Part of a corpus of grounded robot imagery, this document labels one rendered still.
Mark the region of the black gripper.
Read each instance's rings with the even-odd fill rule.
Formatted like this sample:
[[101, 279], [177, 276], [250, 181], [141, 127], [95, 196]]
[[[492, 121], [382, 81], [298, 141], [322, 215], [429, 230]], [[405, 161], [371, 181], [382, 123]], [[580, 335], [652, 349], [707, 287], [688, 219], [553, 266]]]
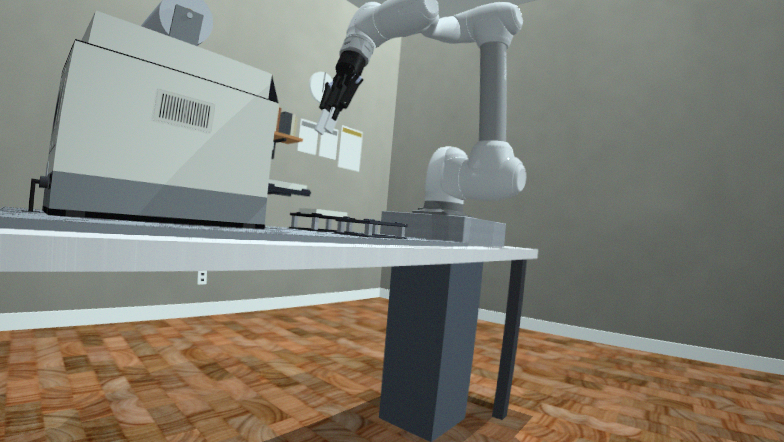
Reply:
[[358, 52], [346, 50], [341, 53], [335, 67], [336, 75], [333, 81], [325, 83], [319, 106], [323, 110], [314, 129], [319, 134], [323, 135], [325, 130], [330, 134], [333, 133], [340, 112], [348, 108], [359, 85], [363, 82], [361, 74], [365, 64], [365, 58]]

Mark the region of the black rectangular frame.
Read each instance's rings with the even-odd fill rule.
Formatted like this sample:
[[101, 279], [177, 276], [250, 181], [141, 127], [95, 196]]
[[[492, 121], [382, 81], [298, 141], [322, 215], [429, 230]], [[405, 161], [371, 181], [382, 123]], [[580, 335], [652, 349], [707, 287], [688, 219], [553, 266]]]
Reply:
[[[319, 213], [302, 214], [301, 212], [290, 213], [290, 215], [292, 216], [292, 222], [291, 222], [291, 227], [289, 227], [289, 228], [291, 228], [291, 229], [300, 229], [300, 230], [308, 230], [308, 231], [320, 231], [320, 232], [337, 232], [337, 230], [331, 230], [332, 219], [335, 220], [335, 218], [348, 217], [348, 216], [343, 216], [343, 217], [326, 216], [326, 215], [322, 215], [322, 214], [319, 214]], [[297, 227], [297, 225], [298, 225], [298, 216], [312, 217], [311, 228]], [[326, 228], [325, 229], [318, 229], [319, 218], [326, 219]], [[348, 217], [348, 218], [350, 218], [350, 217]], [[350, 218], [350, 219], [355, 219], [355, 218]], [[354, 233], [354, 232], [352, 232], [352, 226], [353, 226], [353, 223], [347, 222], [346, 231], [344, 231], [344, 232]]]

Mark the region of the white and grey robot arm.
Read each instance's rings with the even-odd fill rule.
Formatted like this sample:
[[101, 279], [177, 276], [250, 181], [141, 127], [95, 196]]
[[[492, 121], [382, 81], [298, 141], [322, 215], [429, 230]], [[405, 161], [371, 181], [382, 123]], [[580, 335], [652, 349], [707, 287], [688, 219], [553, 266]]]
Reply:
[[339, 55], [346, 50], [358, 52], [365, 66], [384, 42], [418, 33], [451, 44], [477, 42], [480, 49], [479, 142], [469, 160], [455, 147], [442, 147], [433, 154], [424, 207], [412, 213], [473, 218], [463, 213], [464, 200], [496, 201], [523, 190], [525, 168], [506, 142], [506, 50], [522, 25], [520, 9], [506, 2], [440, 19], [437, 0], [368, 2], [354, 14]]

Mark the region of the white foil roll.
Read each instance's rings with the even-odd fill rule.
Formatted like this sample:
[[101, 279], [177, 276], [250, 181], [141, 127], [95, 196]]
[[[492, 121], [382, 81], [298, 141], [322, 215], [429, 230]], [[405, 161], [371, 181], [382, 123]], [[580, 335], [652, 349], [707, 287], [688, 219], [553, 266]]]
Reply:
[[198, 41], [201, 44], [213, 28], [212, 13], [204, 0], [162, 0], [141, 26], [169, 36], [176, 4], [204, 15]]

